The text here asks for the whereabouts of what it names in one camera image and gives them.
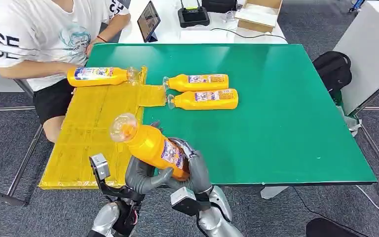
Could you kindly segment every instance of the gray carpet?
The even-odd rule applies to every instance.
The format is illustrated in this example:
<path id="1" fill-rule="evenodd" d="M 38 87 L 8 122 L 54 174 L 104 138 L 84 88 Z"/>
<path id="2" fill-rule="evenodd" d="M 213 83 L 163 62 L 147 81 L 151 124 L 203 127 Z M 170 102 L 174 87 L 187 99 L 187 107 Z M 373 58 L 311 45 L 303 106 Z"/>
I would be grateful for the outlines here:
<path id="1" fill-rule="evenodd" d="M 353 20 L 345 14 L 347 0 L 285 1 L 279 23 L 290 43 L 302 43 L 312 59 L 332 49 Z M 20 93 L 0 93 L 0 106 L 30 105 Z M 379 98 L 374 103 L 379 106 Z M 379 145 L 379 112 L 361 112 Z M 6 192 L 38 126 L 30 112 L 0 112 L 0 191 Z M 379 179 L 379 162 L 363 134 L 357 143 Z M 106 200 L 97 190 L 44 191 L 36 187 L 52 145 L 42 136 L 16 197 L 31 199 L 28 207 L 0 203 L 0 237 L 84 236 Z M 363 187 L 378 200 L 374 186 Z M 372 237 L 379 237 L 379 211 L 354 186 L 297 187 L 307 206 Z M 246 237 L 304 237 L 305 225 L 317 215 L 307 211 L 292 188 L 270 200 L 260 198 L 260 187 L 224 188 L 234 213 L 234 224 Z M 201 236 L 194 219 L 170 208 L 170 189 L 147 195 L 139 233 L 143 237 Z"/>

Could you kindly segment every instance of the plastic bottle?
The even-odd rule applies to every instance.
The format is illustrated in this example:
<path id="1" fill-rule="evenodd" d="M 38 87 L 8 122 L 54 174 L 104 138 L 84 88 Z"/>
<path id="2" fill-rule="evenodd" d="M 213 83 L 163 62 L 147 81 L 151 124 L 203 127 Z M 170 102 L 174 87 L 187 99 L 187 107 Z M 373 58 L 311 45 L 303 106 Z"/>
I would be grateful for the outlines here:
<path id="1" fill-rule="evenodd" d="M 237 107 L 239 96 L 235 89 L 214 91 L 187 91 L 181 95 L 168 95 L 168 106 L 184 110 L 232 110 Z"/>
<path id="2" fill-rule="evenodd" d="M 68 71 L 70 85 L 118 85 L 125 81 L 136 81 L 138 71 L 132 67 L 127 70 L 121 68 L 72 68 Z"/>
<path id="3" fill-rule="evenodd" d="M 174 143 L 169 141 L 159 129 L 141 125 L 134 115 L 121 114 L 110 129 L 115 142 L 124 142 L 132 155 L 158 169 L 172 167 L 172 176 L 184 181 L 189 177 L 188 160 Z"/>
<path id="4" fill-rule="evenodd" d="M 174 78 L 163 78 L 165 89 L 184 91 L 220 90 L 228 88 L 228 75 L 194 75 L 187 76 L 180 74 Z"/>

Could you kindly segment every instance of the white table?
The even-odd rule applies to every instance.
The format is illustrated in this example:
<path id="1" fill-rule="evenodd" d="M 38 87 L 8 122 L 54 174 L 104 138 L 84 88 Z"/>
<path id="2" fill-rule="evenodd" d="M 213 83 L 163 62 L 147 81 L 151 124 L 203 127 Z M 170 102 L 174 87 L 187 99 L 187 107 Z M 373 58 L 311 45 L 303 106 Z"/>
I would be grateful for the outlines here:
<path id="1" fill-rule="evenodd" d="M 132 0 L 129 6 L 131 23 L 123 29 L 119 43 L 143 43 L 143 37 L 137 24 L 137 20 L 148 4 L 149 0 Z M 178 20 L 178 9 L 181 8 L 179 0 L 152 0 L 159 16 L 160 24 L 155 30 L 157 43 L 287 43 L 284 39 L 272 36 L 262 36 L 254 39 L 245 39 L 233 33 L 214 30 L 212 28 L 224 28 L 235 31 L 243 36 L 257 36 L 262 33 L 237 27 L 237 20 L 224 21 L 224 14 L 209 12 L 210 25 L 181 28 Z M 184 6 L 196 6 L 196 0 L 183 0 Z M 277 24 L 273 35 L 284 34 Z"/>
<path id="2" fill-rule="evenodd" d="M 345 114 L 355 113 L 379 94 L 379 1 L 367 1 L 334 51 L 351 59 L 352 82 L 342 91 Z"/>

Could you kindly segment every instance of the bottle cap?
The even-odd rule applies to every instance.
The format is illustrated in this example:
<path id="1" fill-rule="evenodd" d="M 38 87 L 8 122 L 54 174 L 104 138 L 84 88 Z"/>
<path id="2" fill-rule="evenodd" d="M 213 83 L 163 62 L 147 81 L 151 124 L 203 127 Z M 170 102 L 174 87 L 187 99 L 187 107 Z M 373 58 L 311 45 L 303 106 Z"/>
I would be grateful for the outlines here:
<path id="1" fill-rule="evenodd" d="M 114 119 L 110 128 L 111 139 L 115 142 L 125 142 L 134 137 L 138 122 L 131 113 L 121 114 Z"/>
<path id="2" fill-rule="evenodd" d="M 163 78 L 163 87 L 165 87 L 165 91 L 169 90 L 169 77 L 164 77 Z"/>
<path id="3" fill-rule="evenodd" d="M 172 94 L 169 94 L 169 95 L 168 95 L 168 107 L 169 107 L 170 109 L 175 108 L 175 96 L 172 95 Z"/>
<path id="4" fill-rule="evenodd" d="M 139 71 L 133 67 L 127 69 L 127 79 L 130 82 L 137 82 L 139 80 Z"/>

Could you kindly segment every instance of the green tabletop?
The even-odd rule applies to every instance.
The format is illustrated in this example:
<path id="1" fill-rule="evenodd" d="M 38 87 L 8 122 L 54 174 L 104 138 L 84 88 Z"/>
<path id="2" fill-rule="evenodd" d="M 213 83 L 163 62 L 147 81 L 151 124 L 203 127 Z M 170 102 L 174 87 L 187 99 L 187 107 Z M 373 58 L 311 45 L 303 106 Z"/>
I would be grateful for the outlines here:
<path id="1" fill-rule="evenodd" d="M 239 94 L 235 110 L 144 112 L 145 124 L 159 119 L 165 136 L 203 153 L 215 184 L 377 181 L 301 45 L 102 44 L 88 62 L 143 65 L 147 84 L 178 74 L 228 74 Z"/>

